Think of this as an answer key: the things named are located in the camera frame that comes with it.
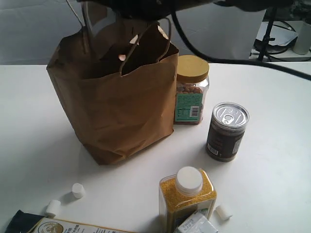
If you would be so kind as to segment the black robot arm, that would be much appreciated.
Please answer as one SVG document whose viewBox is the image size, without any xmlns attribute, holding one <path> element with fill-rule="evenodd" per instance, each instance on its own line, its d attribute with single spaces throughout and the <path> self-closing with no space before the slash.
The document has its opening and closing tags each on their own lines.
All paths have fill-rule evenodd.
<svg viewBox="0 0 311 233">
<path fill-rule="evenodd" d="M 282 8 L 292 5 L 292 0 L 92 0 L 121 14 L 124 18 L 159 20 L 171 14 L 207 4 L 236 7 L 244 12 L 259 12 L 270 7 Z"/>
</svg>

